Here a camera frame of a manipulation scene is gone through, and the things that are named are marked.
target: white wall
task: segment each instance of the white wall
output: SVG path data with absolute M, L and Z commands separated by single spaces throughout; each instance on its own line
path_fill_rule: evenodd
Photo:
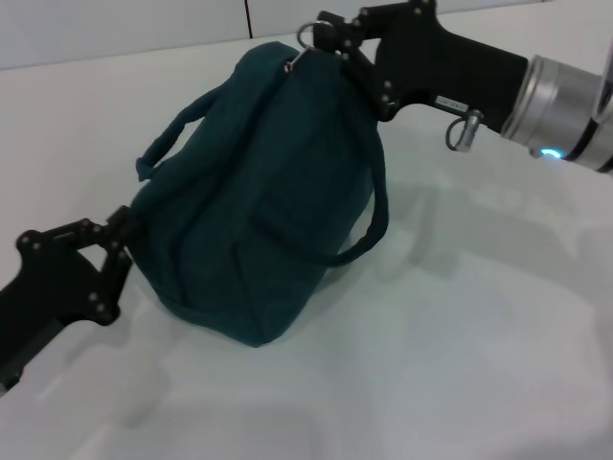
M 361 7 L 398 3 L 400 0 L 249 0 L 254 36 L 289 34 L 312 21 L 321 10 L 356 17 Z M 537 3 L 540 0 L 439 0 L 439 12 Z
M 0 0 L 0 69 L 248 36 L 243 0 Z

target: black bracket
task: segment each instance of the black bracket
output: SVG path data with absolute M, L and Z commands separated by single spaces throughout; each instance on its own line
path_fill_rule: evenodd
M 327 11 L 317 18 L 313 45 L 341 55 L 380 121 L 427 104 L 458 116 L 479 110 L 482 123 L 500 132 L 528 69 L 524 57 L 445 30 L 435 0 L 363 8 L 349 23 Z M 374 63 L 359 49 L 371 38 L 381 40 Z
M 19 237 L 21 270 L 0 291 L 0 396 L 69 324 L 86 319 L 108 326 L 119 317 L 119 297 L 132 266 L 124 246 L 137 229 L 128 211 L 121 208 L 105 226 L 84 219 Z M 107 252 L 100 271 L 79 253 L 94 244 Z

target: metal pin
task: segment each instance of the metal pin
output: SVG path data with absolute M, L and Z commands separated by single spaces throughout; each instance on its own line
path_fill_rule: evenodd
M 483 113 L 481 113 L 479 110 L 473 109 L 470 110 L 464 117 L 459 118 L 449 125 L 447 128 L 447 133 L 445 134 L 445 142 L 447 143 L 449 149 L 454 151 L 470 151 L 472 148 L 472 143 L 475 140 L 475 135 L 477 134 L 477 129 L 479 129 L 479 125 L 483 119 Z M 464 122 L 464 129 L 460 135 L 460 140 L 454 146 L 451 144 L 450 140 L 451 130 L 455 125 L 458 125 L 461 122 Z
M 310 47 L 306 47 L 303 49 L 303 51 L 301 51 L 298 56 L 296 56 L 294 59 L 292 59 L 291 61 L 288 61 L 285 63 L 284 65 L 284 70 L 287 74 L 290 74 L 291 72 L 293 72 L 294 70 L 294 66 L 296 65 L 296 62 L 298 62 L 300 59 L 302 59 L 302 57 L 307 53 L 307 51 L 310 50 Z

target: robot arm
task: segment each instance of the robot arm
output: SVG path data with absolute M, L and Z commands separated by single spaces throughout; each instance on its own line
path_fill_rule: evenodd
M 351 23 L 322 11 L 309 25 L 313 46 L 341 55 L 381 121 L 406 105 L 427 104 L 465 122 L 458 145 L 450 145 L 447 131 L 455 150 L 469 150 L 485 125 L 533 156 L 613 174 L 611 59 L 603 77 L 544 57 L 528 62 L 446 31 L 435 0 L 363 8 Z M 374 63 L 359 50 L 371 38 L 380 38 Z

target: blue led light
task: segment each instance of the blue led light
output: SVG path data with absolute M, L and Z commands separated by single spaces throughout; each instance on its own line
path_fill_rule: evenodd
M 555 159 L 559 160 L 562 156 L 562 152 L 556 149 L 541 149 L 540 152 L 546 156 L 552 156 Z

